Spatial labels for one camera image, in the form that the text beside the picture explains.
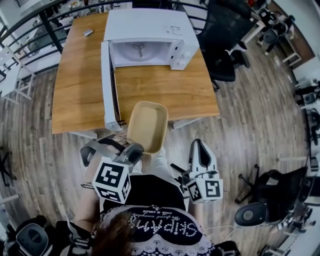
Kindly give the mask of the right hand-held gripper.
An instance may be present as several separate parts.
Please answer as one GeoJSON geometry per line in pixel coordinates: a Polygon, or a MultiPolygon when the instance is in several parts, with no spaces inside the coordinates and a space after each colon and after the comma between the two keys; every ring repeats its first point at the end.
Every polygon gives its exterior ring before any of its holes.
{"type": "Polygon", "coordinates": [[[191,143],[189,152],[190,181],[186,184],[193,204],[212,203],[223,198],[223,179],[220,178],[217,158],[200,139],[191,143]]]}

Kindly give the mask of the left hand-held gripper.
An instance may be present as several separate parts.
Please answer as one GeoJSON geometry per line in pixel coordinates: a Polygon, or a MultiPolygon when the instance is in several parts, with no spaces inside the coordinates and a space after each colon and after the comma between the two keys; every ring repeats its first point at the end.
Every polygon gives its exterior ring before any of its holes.
{"type": "Polygon", "coordinates": [[[83,165],[88,167],[95,156],[101,156],[91,183],[83,183],[86,189],[94,189],[105,200],[124,204],[131,190],[129,173],[142,172],[144,148],[133,142],[126,147],[113,142],[109,134],[92,139],[80,149],[83,165]]]}

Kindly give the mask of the beige rectangular tray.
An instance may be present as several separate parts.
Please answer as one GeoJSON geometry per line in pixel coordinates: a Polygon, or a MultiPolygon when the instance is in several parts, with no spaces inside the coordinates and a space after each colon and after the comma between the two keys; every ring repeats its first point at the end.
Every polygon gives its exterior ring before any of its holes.
{"type": "Polygon", "coordinates": [[[140,101],[131,113],[127,137],[142,145],[145,154],[156,154],[163,147],[167,125],[168,110],[164,105],[140,101]]]}

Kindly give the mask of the white microwave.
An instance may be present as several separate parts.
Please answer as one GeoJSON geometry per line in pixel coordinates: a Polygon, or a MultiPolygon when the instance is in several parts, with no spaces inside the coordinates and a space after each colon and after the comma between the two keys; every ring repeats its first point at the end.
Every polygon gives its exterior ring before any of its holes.
{"type": "Polygon", "coordinates": [[[106,129],[122,130],[116,68],[169,66],[182,71],[199,47],[185,12],[155,8],[110,10],[100,47],[106,129]]]}

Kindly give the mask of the person's left forearm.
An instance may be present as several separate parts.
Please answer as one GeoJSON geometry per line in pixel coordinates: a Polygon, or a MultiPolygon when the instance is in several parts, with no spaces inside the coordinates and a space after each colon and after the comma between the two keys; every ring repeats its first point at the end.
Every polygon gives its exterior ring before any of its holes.
{"type": "MultiPolygon", "coordinates": [[[[91,183],[99,167],[101,158],[93,159],[88,165],[83,177],[84,183],[91,183]]],[[[100,218],[100,198],[96,191],[91,188],[82,188],[80,200],[77,203],[77,210],[74,223],[80,228],[92,232],[100,218]]]]}

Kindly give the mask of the person's right forearm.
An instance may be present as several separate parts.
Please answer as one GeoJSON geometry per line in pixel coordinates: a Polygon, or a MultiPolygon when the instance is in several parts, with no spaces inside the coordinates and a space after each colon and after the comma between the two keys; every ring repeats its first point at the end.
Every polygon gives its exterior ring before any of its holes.
{"type": "Polygon", "coordinates": [[[207,228],[207,214],[204,210],[204,203],[193,204],[191,201],[188,205],[188,213],[191,214],[203,230],[207,228]]]}

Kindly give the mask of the person's left hand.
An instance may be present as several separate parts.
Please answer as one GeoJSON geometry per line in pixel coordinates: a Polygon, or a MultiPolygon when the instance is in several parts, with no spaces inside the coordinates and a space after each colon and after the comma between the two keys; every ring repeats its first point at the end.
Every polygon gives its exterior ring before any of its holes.
{"type": "Polygon", "coordinates": [[[116,135],[113,134],[110,139],[115,142],[117,145],[121,145],[123,147],[126,147],[127,145],[129,145],[129,142],[127,140],[126,137],[120,136],[120,135],[116,135]]]}

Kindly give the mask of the person in black shirt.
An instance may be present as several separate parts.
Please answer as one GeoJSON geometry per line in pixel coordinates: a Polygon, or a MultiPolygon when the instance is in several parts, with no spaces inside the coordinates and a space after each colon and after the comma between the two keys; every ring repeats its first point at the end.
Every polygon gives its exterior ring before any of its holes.
{"type": "Polygon", "coordinates": [[[180,188],[155,175],[132,175],[120,193],[105,197],[91,256],[220,256],[196,219],[186,211],[180,188]]]}

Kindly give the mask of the black chair grey headrest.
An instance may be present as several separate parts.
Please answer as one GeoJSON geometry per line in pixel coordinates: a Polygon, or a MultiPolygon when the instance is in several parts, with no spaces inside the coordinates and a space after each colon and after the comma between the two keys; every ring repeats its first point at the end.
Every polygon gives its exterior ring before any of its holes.
{"type": "Polygon", "coordinates": [[[237,205],[246,199],[248,204],[235,213],[234,221],[242,227],[278,225],[291,217],[298,204],[306,202],[310,196],[320,197],[319,176],[307,176],[308,168],[303,166],[288,173],[272,169],[260,174],[260,167],[254,166],[256,176],[250,182],[243,174],[238,178],[250,187],[242,199],[235,199],[237,205]]]}
{"type": "Polygon", "coordinates": [[[49,256],[53,250],[52,226],[43,215],[24,221],[17,229],[8,224],[2,256],[49,256]]]}

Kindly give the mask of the black mesh office chair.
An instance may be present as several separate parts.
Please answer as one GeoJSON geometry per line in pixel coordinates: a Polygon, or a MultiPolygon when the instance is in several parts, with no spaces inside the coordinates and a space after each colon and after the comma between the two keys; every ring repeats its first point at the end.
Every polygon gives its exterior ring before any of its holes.
{"type": "Polygon", "coordinates": [[[243,37],[252,29],[252,11],[244,0],[209,0],[205,25],[197,35],[213,90],[220,87],[217,81],[234,82],[239,66],[250,67],[241,50],[243,37]]]}

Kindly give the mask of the black chair base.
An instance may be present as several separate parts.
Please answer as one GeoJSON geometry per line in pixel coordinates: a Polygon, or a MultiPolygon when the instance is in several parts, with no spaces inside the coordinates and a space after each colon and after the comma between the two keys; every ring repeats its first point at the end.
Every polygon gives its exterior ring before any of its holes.
{"type": "Polygon", "coordinates": [[[8,170],[9,155],[12,155],[12,152],[5,151],[5,149],[0,146],[0,176],[2,177],[2,181],[5,187],[10,186],[10,184],[6,180],[6,177],[10,178],[12,181],[17,180],[17,177],[8,170]]]}

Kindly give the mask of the white side table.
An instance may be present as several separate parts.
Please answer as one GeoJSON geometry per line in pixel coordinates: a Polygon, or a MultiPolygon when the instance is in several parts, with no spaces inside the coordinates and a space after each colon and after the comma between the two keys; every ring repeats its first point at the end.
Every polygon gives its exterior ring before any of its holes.
{"type": "Polygon", "coordinates": [[[19,105],[18,96],[31,100],[31,88],[36,74],[26,67],[7,45],[0,51],[0,67],[5,70],[5,78],[0,81],[0,97],[16,105],[19,105]],[[22,70],[30,75],[29,82],[21,78],[22,70]]]}

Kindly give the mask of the wooden table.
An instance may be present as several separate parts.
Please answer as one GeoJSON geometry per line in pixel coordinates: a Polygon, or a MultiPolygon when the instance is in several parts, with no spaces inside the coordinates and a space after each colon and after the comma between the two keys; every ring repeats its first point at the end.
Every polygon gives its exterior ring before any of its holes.
{"type": "MultiPolygon", "coordinates": [[[[24,48],[26,48],[27,46],[29,46],[30,44],[32,44],[33,42],[37,41],[40,38],[49,36],[50,37],[50,42],[49,44],[53,44],[54,46],[57,47],[57,51],[58,52],[62,52],[62,45],[60,43],[60,41],[65,40],[66,38],[58,38],[55,35],[56,31],[62,30],[64,28],[69,28],[70,25],[66,24],[63,25],[61,27],[57,27],[55,29],[53,29],[53,27],[51,26],[51,21],[53,20],[57,20],[58,18],[62,17],[62,16],[67,16],[73,13],[79,13],[81,11],[84,10],[88,10],[88,9],[92,9],[92,8],[97,8],[97,7],[102,7],[102,6],[109,6],[109,9],[112,10],[114,7],[113,5],[115,4],[122,4],[122,3],[133,3],[139,0],[110,0],[110,1],[96,1],[92,4],[88,4],[88,5],[84,5],[84,6],[79,6],[79,7],[75,7],[70,9],[69,11],[64,11],[61,14],[58,14],[56,16],[52,16],[50,18],[48,18],[46,16],[46,11],[49,8],[52,8],[56,5],[59,5],[63,2],[64,0],[57,0],[54,1],[52,3],[49,3],[47,5],[42,6],[41,8],[33,11],[32,13],[28,14],[26,17],[22,18],[19,22],[17,22],[15,25],[13,25],[10,29],[7,29],[6,27],[4,27],[2,30],[0,30],[0,46],[3,47],[3,41],[5,39],[7,39],[7,37],[11,36],[13,34],[13,32],[15,32],[17,29],[19,29],[22,25],[24,25],[25,23],[27,23],[29,20],[31,20],[32,18],[38,16],[40,18],[40,23],[38,23],[37,25],[35,25],[34,27],[26,30],[21,36],[17,37],[16,39],[13,40],[12,43],[10,43],[8,45],[8,47],[11,47],[13,44],[17,43],[22,37],[28,35],[29,33],[35,31],[37,28],[44,28],[45,29],[45,33],[43,35],[40,35],[38,37],[35,37],[34,39],[22,44],[22,46],[18,47],[16,49],[16,51],[14,52],[15,54],[20,52],[21,50],[23,50],[24,48]]],[[[182,1],[182,0],[141,0],[141,1],[145,1],[146,3],[151,3],[151,4],[157,4],[159,8],[164,7],[165,5],[170,6],[171,8],[176,7],[178,5],[182,5],[182,6],[189,6],[192,8],[196,8],[199,10],[207,10],[208,9],[208,3],[209,0],[198,0],[198,3],[195,3],[193,0],[188,0],[188,1],[182,1]]]]}

